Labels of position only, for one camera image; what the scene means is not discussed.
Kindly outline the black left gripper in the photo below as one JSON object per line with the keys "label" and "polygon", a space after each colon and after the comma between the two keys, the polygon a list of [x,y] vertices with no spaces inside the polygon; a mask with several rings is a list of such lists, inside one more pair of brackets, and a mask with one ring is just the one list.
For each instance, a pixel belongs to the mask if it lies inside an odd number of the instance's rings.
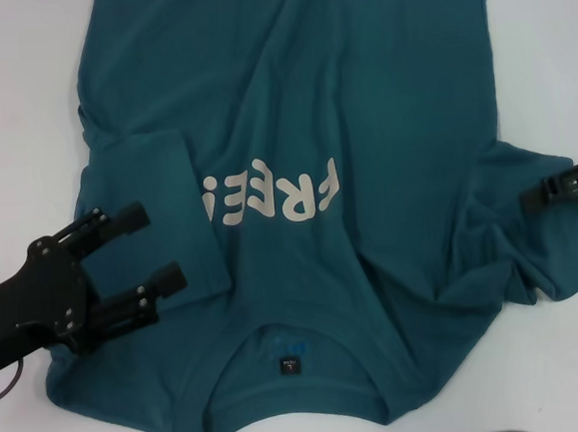
{"label": "black left gripper", "polygon": [[150,223],[141,203],[115,216],[97,208],[31,243],[22,268],[0,283],[0,371],[42,347],[66,345],[79,356],[158,322],[158,300],[188,285],[178,263],[100,301],[80,262],[112,239]]}

